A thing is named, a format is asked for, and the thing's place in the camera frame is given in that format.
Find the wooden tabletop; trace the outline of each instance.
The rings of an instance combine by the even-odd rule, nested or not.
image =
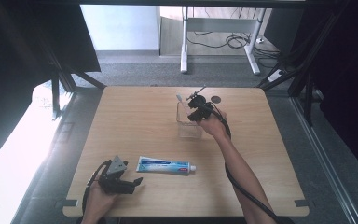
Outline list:
[[[200,88],[107,87],[92,122],[64,207],[68,217],[80,217],[81,202],[92,173],[118,155],[128,161],[122,180],[144,181],[132,195],[120,195],[111,217],[241,217],[242,211],[227,179],[220,149],[210,135],[179,137],[177,99]],[[304,200],[265,93],[255,88],[206,88],[207,101],[219,96],[217,107],[227,112],[232,141],[259,178],[279,216],[306,216]],[[137,173],[140,156],[190,161],[195,174]]]

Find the white wall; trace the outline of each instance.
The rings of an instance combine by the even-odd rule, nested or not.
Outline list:
[[[158,50],[159,7],[82,5],[95,50]]]

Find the toothpaste tube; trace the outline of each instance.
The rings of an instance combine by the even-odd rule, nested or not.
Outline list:
[[[188,161],[166,161],[141,156],[136,171],[188,175],[196,171],[196,166],[190,165]]]

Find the black cable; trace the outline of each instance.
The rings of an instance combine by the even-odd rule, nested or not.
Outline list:
[[[243,11],[243,7],[240,9],[240,14],[238,15],[238,19],[240,19],[240,18],[241,18],[242,11]]]
[[[229,126],[228,126],[228,123],[227,123],[227,120],[225,118],[223,118],[223,115],[222,113],[220,112],[220,110],[217,108],[217,106],[212,103],[213,107],[217,110],[217,114],[214,110],[210,110],[212,113],[214,113],[214,115],[220,120],[220,122],[223,123],[223,125],[225,126],[226,128],[226,133],[228,134],[229,138],[231,139],[231,130],[229,129]]]
[[[281,56],[281,52],[278,50],[260,49],[258,47],[254,47],[254,50],[256,54],[269,56],[271,58],[278,58],[279,56]]]
[[[257,8],[255,8],[255,12],[257,11]],[[254,12],[254,16],[252,17],[252,19],[254,19],[255,18],[255,12]]]
[[[196,34],[196,35],[208,35],[208,34],[211,34],[211,33],[212,32],[207,32],[207,33]],[[204,47],[211,48],[211,49],[219,49],[219,48],[222,48],[224,46],[229,46],[232,49],[241,49],[241,48],[243,48],[244,46],[246,46],[249,43],[249,36],[244,37],[244,36],[240,36],[240,35],[234,35],[234,33],[232,33],[231,35],[226,37],[226,43],[222,44],[220,46],[211,46],[211,45],[203,44],[203,43],[200,43],[200,42],[194,42],[194,41],[191,41],[189,38],[187,38],[187,41],[190,42],[191,44],[202,45]],[[240,45],[239,46],[234,46],[234,45],[231,44],[232,41],[236,41],[237,43],[240,43]]]
[[[91,187],[91,184],[92,182],[95,181],[95,178],[97,177],[97,174],[100,172],[100,170],[105,166],[105,169],[108,168],[108,165],[110,165],[112,161],[105,161],[103,162],[99,167],[98,169],[94,172],[94,174],[92,174],[91,178],[89,179],[89,182],[87,183],[87,186],[86,186],[86,189],[84,190],[84,194],[83,194],[83,203],[82,203],[82,211],[83,211],[83,214],[84,212],[86,211],[86,203],[87,203],[87,198],[89,197],[89,193],[90,193],[90,187]]]
[[[208,34],[211,34],[211,33],[213,33],[213,32],[210,31],[210,32],[205,32],[205,33],[201,33],[201,34],[197,34],[196,32],[194,32],[195,35],[208,35]]]
[[[232,176],[231,172],[228,170],[227,165],[225,164],[225,169],[226,169],[226,174],[227,177],[229,179],[229,181],[231,182],[232,185],[234,185],[234,187],[236,189],[238,189],[243,195],[245,195],[249,200],[251,200],[253,203],[255,203],[259,208],[261,208],[265,213],[267,213],[267,215],[269,215],[272,219],[274,219],[274,221],[278,224],[281,224],[280,219],[277,217],[277,215],[275,215],[274,212],[272,212],[268,207],[266,207],[262,202],[258,201],[258,199],[253,196],[251,193],[249,193],[248,191],[246,191],[236,180],[235,178]]]
[[[209,13],[206,11],[206,7],[204,7],[204,11],[205,11],[205,13],[208,15],[208,17],[211,18],[211,16],[209,15]]]
[[[238,10],[238,8],[236,7],[235,10],[231,13],[230,18],[232,18],[232,16],[234,15],[234,13]]]

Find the forearm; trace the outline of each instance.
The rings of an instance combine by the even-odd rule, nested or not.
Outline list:
[[[98,218],[95,217],[91,217],[90,219],[83,219],[81,224],[97,224],[98,223]]]
[[[261,203],[271,209],[267,196],[260,185],[251,167],[232,144],[227,134],[213,136],[219,145],[226,165],[234,179],[240,186],[255,196]],[[243,214],[247,223],[275,223],[263,210],[246,198],[242,193],[235,189],[235,193],[242,207]]]

